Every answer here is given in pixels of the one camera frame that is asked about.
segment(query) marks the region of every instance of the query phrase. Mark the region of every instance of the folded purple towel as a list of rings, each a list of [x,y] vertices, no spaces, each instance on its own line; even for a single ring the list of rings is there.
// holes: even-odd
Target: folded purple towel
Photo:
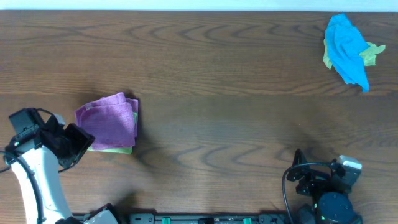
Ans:
[[[95,137],[94,150],[131,147],[136,144],[138,100],[123,93],[87,103],[75,110],[76,124]]]

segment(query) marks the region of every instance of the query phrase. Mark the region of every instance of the blue cloth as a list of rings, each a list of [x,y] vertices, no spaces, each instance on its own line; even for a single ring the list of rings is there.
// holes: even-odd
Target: blue cloth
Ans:
[[[344,14],[330,19],[325,31],[328,56],[346,84],[359,84],[363,92],[369,91],[363,59],[359,53],[369,45],[359,30],[351,24]]]

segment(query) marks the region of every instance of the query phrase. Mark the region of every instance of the green cloth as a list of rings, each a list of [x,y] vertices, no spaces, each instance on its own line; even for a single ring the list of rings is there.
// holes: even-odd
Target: green cloth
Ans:
[[[137,113],[134,113],[134,123],[137,122]],[[131,147],[123,147],[123,148],[115,148],[115,149],[104,149],[104,150],[94,150],[91,146],[87,149],[89,151],[96,151],[96,152],[113,152],[113,153],[124,153],[124,154],[131,154],[132,153],[132,146]]]
[[[359,54],[362,57],[363,63],[365,66],[376,65],[376,54],[379,54],[386,49],[385,45],[376,46],[374,43],[367,42],[369,44],[369,48],[364,50]],[[326,40],[323,39],[323,45],[325,46],[325,53],[323,54],[323,63],[325,63],[326,67],[331,69],[332,63],[328,56],[328,45],[326,44]]]

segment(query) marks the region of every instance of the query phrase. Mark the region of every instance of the yellow cloth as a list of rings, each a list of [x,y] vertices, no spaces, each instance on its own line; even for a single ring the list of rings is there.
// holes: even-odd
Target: yellow cloth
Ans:
[[[359,56],[362,57],[363,63],[365,66],[371,66],[371,65],[376,65],[376,54],[379,54],[386,49],[385,45],[381,46],[376,46],[374,43],[367,42],[369,44],[369,48],[364,50],[359,54]],[[328,44],[326,43],[326,40],[323,39],[323,45],[325,46],[325,53],[323,54],[323,63],[325,63],[326,67],[331,69],[333,64],[331,63],[331,60],[329,59],[328,56]]]

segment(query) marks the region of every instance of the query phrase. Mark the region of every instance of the wood grain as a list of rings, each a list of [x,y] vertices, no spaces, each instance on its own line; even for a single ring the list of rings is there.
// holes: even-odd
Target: wood grain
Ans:
[[[83,103],[140,99],[133,155],[87,152],[61,174],[70,208],[104,203],[158,212],[284,210],[283,171],[358,158],[351,200],[366,223],[398,220],[398,15],[347,13],[386,44],[361,93],[322,62],[325,12],[0,12],[0,143],[27,106],[74,121]],[[12,172],[0,175],[0,223],[24,223]],[[288,185],[292,208],[308,199]]]

